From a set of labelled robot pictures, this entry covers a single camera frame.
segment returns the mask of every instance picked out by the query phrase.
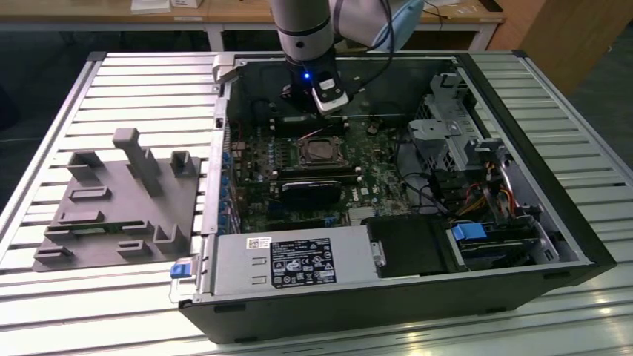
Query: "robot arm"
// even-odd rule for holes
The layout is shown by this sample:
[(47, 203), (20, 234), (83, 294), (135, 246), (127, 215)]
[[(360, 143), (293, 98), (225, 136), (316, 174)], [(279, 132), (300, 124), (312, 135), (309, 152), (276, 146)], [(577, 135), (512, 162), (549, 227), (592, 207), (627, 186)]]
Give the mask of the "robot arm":
[[(392, 18), (385, 15), (389, 6)], [(353, 92), (336, 69), (335, 35), (372, 49), (397, 50), (416, 28), (423, 0), (271, 0), (279, 39), (289, 65), (291, 85), (283, 97), (321, 114), (341, 109)]]

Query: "warning label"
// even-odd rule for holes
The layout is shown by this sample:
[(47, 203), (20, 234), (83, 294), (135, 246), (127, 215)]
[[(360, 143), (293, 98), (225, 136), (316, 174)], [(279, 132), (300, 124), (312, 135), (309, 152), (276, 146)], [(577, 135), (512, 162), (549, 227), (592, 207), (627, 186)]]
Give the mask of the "warning label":
[(336, 283), (329, 239), (271, 243), (271, 269), (275, 288)]

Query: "barcode sticker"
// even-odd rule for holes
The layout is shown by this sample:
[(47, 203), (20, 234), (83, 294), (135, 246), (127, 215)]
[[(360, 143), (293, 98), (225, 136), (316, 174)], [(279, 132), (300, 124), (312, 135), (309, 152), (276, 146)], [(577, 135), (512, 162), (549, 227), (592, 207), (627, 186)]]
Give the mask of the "barcode sticker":
[(247, 249), (271, 248), (272, 237), (249, 237), (247, 239)]

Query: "metal bracket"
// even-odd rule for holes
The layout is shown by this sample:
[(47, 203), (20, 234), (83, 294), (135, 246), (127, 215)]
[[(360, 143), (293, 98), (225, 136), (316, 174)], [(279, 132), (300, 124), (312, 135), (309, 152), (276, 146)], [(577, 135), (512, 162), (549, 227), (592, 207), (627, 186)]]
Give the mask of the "metal bracket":
[(237, 67), (244, 66), (243, 62), (236, 63), (235, 53), (219, 53), (213, 58), (212, 72), (216, 83), (224, 84), (237, 77)]

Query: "aluminum extrusion table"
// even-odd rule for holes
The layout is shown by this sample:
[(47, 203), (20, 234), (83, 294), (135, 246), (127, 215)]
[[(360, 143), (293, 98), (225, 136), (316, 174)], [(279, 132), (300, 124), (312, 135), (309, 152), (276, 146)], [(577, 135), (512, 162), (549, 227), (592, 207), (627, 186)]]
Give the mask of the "aluminum extrusion table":
[[(31, 272), (44, 228), (71, 179), (64, 165), (72, 151), (95, 149), (101, 160), (124, 159), (111, 134), (119, 127), (135, 126), (143, 133), (140, 144), (152, 148), (156, 158), (173, 150), (188, 150), (203, 159), (209, 155), (220, 93), (211, 73), (213, 53), (111, 53), (85, 64), (0, 216), (0, 354), (596, 355), (631, 351), (632, 171), (529, 59), (509, 52), (473, 54), (473, 58), (619, 262), (613, 270), (516, 311), (252, 345), (215, 345), (176, 310), (168, 296), (172, 263)], [(201, 240), (207, 169), (203, 162), (192, 253)]]

